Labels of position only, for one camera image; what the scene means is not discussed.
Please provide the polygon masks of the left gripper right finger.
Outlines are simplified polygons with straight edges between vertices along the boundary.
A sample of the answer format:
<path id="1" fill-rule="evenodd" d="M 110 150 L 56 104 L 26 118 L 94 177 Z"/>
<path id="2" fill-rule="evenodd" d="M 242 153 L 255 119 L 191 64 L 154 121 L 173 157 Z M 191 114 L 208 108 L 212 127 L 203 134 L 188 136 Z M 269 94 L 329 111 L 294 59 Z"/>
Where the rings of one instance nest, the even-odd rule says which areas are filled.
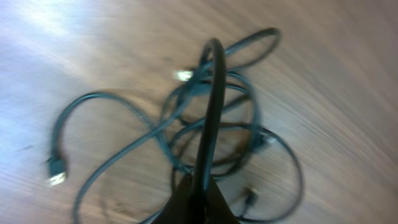
<path id="1" fill-rule="evenodd" d="M 239 224 L 214 179 L 206 193 L 205 224 Z"/>

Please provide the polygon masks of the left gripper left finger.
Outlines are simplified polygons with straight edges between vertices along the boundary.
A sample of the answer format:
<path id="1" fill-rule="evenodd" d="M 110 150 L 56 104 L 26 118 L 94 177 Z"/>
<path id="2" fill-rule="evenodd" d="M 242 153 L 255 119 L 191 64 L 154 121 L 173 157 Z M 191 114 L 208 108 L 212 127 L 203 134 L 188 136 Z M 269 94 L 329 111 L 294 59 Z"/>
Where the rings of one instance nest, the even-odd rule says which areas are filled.
<path id="1" fill-rule="evenodd" d="M 153 224 L 199 223 L 199 199 L 193 194 L 193 177 L 184 176 Z"/>

